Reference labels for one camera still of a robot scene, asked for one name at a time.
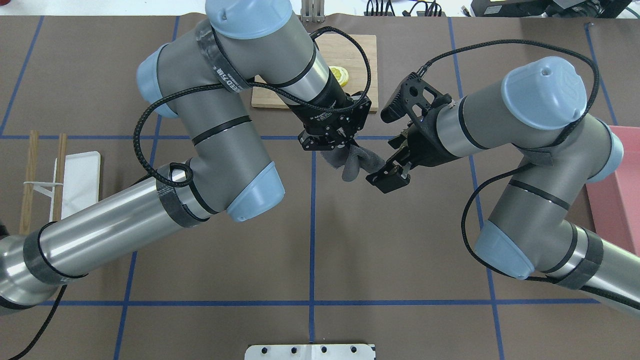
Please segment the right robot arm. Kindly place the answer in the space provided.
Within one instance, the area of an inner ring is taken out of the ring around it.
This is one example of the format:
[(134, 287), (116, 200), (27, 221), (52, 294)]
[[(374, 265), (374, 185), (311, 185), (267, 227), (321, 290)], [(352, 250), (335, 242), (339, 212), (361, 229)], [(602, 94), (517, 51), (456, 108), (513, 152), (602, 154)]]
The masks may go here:
[(389, 141), (395, 153), (366, 180), (389, 193), (409, 184), (418, 166), (512, 144), (521, 163), (503, 174), (509, 182), (471, 255), (504, 276), (585, 292), (638, 316), (638, 256), (566, 220), (582, 187), (612, 174), (624, 155), (617, 135), (585, 110), (582, 78), (557, 56), (459, 100), (411, 73), (381, 112), (386, 123), (404, 116), (410, 123)]

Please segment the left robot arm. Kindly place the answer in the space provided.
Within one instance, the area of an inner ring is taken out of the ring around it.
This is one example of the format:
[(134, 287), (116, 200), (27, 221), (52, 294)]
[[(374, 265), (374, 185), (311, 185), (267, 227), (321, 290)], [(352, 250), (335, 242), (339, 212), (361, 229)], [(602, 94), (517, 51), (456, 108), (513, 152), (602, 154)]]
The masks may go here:
[[(307, 151), (355, 146), (371, 101), (348, 95), (288, 0), (208, 0), (207, 18), (137, 69), (150, 103), (134, 128), (147, 178), (28, 235), (1, 238), (1, 314), (30, 309), (60, 287), (219, 212), (246, 221), (285, 191), (240, 93), (274, 91), (302, 121)], [(178, 117), (197, 155), (155, 169), (140, 148), (153, 112)]]

